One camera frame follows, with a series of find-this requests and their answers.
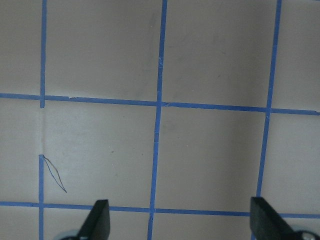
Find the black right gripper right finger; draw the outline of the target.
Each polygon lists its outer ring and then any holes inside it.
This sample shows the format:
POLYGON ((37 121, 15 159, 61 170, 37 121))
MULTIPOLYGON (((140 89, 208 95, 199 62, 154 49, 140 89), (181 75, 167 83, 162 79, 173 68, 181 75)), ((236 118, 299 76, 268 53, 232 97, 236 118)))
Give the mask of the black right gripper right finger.
POLYGON ((294 231, 263 197, 250 199, 250 230, 256 240, 299 240, 294 231))

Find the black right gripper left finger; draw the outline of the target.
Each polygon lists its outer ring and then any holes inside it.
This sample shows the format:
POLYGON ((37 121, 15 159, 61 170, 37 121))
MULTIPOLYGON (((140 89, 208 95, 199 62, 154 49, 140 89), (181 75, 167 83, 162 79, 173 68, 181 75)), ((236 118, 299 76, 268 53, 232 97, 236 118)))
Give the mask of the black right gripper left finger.
POLYGON ((101 199, 93 205, 76 237, 78 240, 107 240, 110 231, 109 201, 101 199))

